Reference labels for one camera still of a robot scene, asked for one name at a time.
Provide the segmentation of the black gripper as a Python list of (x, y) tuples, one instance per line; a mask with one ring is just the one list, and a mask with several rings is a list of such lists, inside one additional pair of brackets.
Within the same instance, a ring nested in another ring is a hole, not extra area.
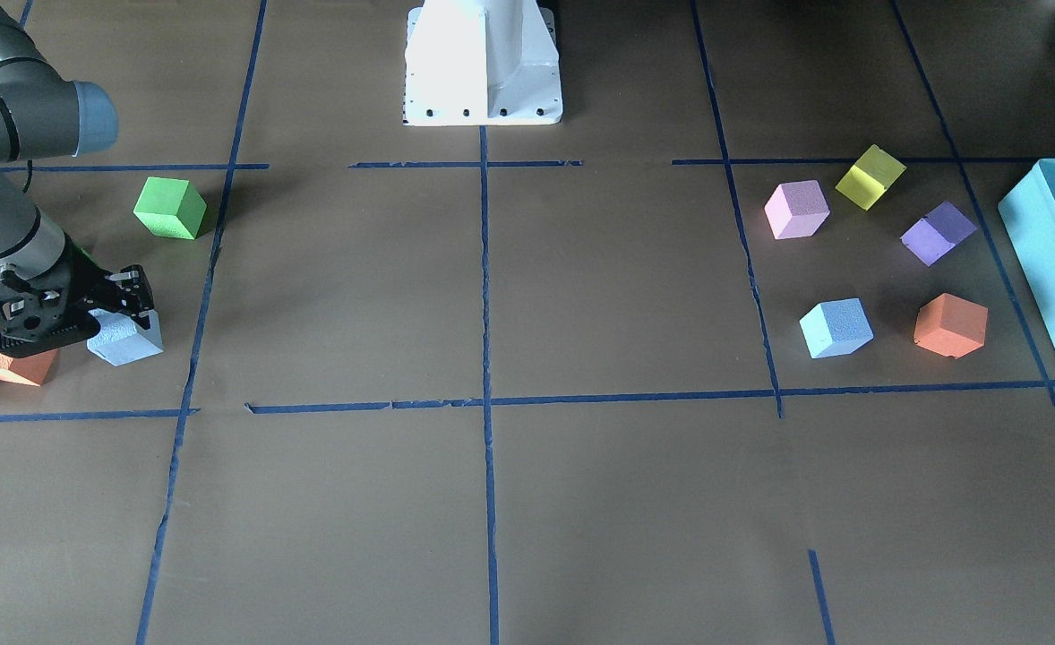
[(93, 309), (152, 325), (154, 297), (142, 266), (110, 272), (82, 249), (68, 248), (35, 278), (7, 268), (0, 277), (0, 354), (31, 357), (87, 341), (100, 331)]

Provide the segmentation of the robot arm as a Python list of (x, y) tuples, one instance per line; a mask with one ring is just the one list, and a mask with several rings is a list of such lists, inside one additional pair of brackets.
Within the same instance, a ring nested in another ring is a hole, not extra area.
[(106, 151), (118, 131), (106, 90), (61, 77), (0, 7), (0, 355), (27, 358), (89, 341), (115, 315), (158, 337), (143, 268), (102, 269), (1, 173), (4, 163)]

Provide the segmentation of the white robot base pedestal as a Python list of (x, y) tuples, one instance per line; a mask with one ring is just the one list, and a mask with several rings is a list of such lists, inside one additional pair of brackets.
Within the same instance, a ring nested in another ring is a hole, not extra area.
[(410, 10), (402, 122), (559, 124), (556, 26), (553, 10), (538, 1), (425, 1)]

